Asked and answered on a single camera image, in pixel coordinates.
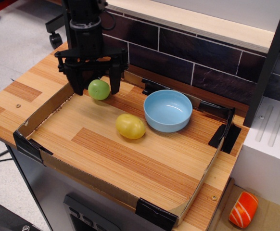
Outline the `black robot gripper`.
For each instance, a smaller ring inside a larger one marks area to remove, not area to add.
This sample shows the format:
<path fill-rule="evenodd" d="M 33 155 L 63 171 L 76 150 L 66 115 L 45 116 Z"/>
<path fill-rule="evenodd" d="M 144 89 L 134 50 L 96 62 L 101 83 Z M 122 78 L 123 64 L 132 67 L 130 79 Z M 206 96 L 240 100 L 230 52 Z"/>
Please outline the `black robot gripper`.
<path fill-rule="evenodd" d="M 104 44 L 101 24 L 69 24 L 74 33 L 76 46 L 58 51 L 59 72 L 63 72 L 74 92 L 83 95 L 84 80 L 80 69 L 108 70 L 111 94 L 120 89 L 121 75 L 128 69 L 128 50 Z"/>

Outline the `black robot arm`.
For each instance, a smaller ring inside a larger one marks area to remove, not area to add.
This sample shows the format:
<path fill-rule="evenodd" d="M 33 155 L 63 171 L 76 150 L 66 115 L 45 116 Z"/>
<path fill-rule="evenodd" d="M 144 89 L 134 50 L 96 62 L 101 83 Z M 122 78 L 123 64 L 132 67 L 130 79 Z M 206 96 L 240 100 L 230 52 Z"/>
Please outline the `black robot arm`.
<path fill-rule="evenodd" d="M 58 69 L 78 95 L 89 83 L 107 74 L 111 93 L 120 89 L 124 71 L 128 69 L 128 50 L 106 45 L 100 15 L 108 3 L 104 0 L 64 0 L 65 29 L 68 49 L 58 51 Z"/>

